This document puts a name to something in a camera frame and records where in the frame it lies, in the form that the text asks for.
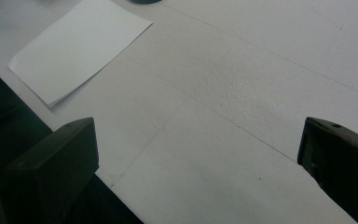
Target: white surface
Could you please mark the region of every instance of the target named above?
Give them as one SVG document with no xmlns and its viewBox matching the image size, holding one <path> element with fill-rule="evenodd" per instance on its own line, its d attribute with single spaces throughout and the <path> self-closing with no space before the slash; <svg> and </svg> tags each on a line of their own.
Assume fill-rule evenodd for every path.
<svg viewBox="0 0 358 224">
<path fill-rule="evenodd" d="M 20 50 L 8 67 L 47 105 L 54 105 L 150 24 L 109 0 L 84 0 Z"/>
<path fill-rule="evenodd" d="M 154 25 L 49 109 L 6 65 L 77 2 L 0 15 L 0 77 L 53 130 L 95 118 L 97 174 L 140 219 L 354 222 L 294 159 L 306 116 L 358 132 L 358 1 L 114 0 Z"/>
</svg>

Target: white table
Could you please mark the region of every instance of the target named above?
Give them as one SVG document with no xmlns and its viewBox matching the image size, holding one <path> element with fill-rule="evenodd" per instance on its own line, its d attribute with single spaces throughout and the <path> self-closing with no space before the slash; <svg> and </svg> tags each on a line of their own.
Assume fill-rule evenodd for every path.
<svg viewBox="0 0 358 224">
<path fill-rule="evenodd" d="M 52 130 L 94 117 L 141 220 L 353 223 L 296 154 L 306 116 L 358 132 L 358 2 L 114 0 L 154 24 L 48 108 L 7 64 L 77 2 L 0 0 L 0 78 Z"/>
</svg>

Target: sheet of paper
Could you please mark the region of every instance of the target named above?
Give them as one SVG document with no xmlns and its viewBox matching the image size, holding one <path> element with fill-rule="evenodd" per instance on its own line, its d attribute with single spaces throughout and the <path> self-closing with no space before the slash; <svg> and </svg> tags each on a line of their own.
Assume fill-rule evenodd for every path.
<svg viewBox="0 0 358 224">
<path fill-rule="evenodd" d="M 8 67 L 53 106 L 151 24 L 109 0 L 83 0 L 20 50 Z"/>
</svg>

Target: black object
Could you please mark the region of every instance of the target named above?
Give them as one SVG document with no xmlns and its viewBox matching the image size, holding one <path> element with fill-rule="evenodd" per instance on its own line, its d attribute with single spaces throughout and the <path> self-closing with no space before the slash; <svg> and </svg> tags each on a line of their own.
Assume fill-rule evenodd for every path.
<svg viewBox="0 0 358 224">
<path fill-rule="evenodd" d="M 97 167 L 92 119 L 52 133 L 0 79 L 0 214 L 7 223 L 143 223 L 93 174 Z"/>
<path fill-rule="evenodd" d="M 358 222 L 358 134 L 307 118 L 297 158 L 324 192 Z"/>
<path fill-rule="evenodd" d="M 146 4 L 157 3 L 161 0 L 131 0 L 131 1 L 137 4 L 146 5 Z"/>
</svg>

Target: dark round object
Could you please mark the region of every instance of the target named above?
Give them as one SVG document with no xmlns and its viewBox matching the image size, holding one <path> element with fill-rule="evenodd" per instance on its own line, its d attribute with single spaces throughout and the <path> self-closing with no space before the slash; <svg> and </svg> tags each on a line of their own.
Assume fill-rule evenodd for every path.
<svg viewBox="0 0 358 224">
<path fill-rule="evenodd" d="M 133 3 L 137 3 L 137 4 L 152 4 L 152 3 L 157 3 L 161 0 L 131 0 Z"/>
</svg>

